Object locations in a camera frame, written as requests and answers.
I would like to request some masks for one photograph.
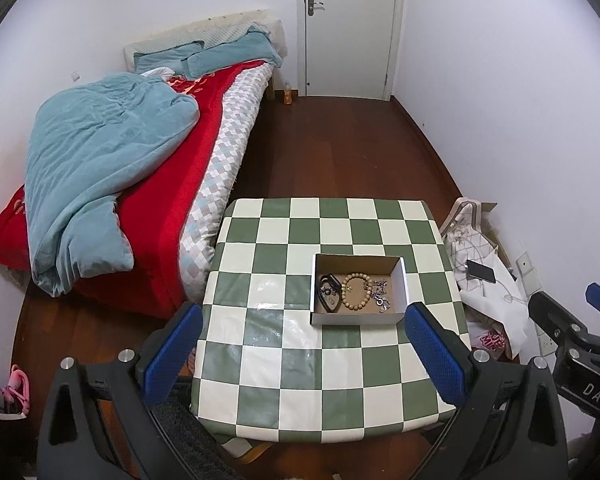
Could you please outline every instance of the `blue pillow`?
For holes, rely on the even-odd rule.
[[[184,60],[186,60],[187,57],[192,56],[192,54],[200,52],[203,47],[203,41],[194,41],[193,43],[161,50],[160,52],[154,52],[152,54],[140,54],[136,52],[134,54],[136,73],[141,74],[148,70],[158,68],[159,66],[166,66],[171,68],[176,75],[184,75],[186,71],[184,68]]]
[[[248,32],[239,40],[223,43],[190,56],[183,63],[187,79],[197,79],[221,68],[254,59],[265,59],[277,67],[282,58],[263,32]]]

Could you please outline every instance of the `wooden floor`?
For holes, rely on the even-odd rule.
[[[300,98],[266,102],[251,133],[232,200],[287,196],[425,200],[440,224],[458,188],[413,121],[396,102]],[[78,294],[50,298],[30,286],[13,362],[31,379],[30,420],[40,424],[60,360],[106,362],[164,322],[119,312]],[[307,480],[407,478],[426,452],[417,433],[325,446],[274,446],[243,473],[248,478]]]

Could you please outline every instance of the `table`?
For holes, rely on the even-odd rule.
[[[315,253],[402,256],[423,301],[469,346],[440,233],[424,202],[240,199],[224,213],[206,286],[191,410],[234,455],[249,441],[341,442],[450,416],[389,327],[312,326]]]

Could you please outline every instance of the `white wall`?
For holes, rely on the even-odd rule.
[[[18,0],[0,25],[0,211],[24,180],[42,102],[72,85],[124,70],[122,47],[194,20],[269,8],[285,29],[282,76],[297,86],[296,0]],[[8,377],[23,293],[0,274],[0,386]]]
[[[600,335],[600,20],[586,0],[408,0],[394,94],[504,249]],[[590,420],[565,408],[568,436]]]

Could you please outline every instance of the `beaded bracelet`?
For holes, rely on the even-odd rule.
[[[351,303],[349,303],[349,301],[347,301],[347,290],[351,290],[347,286],[347,283],[349,283],[350,280],[353,280],[355,278],[364,280],[365,283],[363,284],[362,287],[366,294],[365,294],[364,299],[360,303],[351,304]],[[369,280],[369,276],[367,274],[363,274],[362,272],[354,272],[352,274],[348,274],[347,277],[344,280],[342,280],[342,303],[349,310],[360,310],[361,308],[363,308],[366,305],[366,302],[369,301],[370,296],[371,296],[371,280]]]

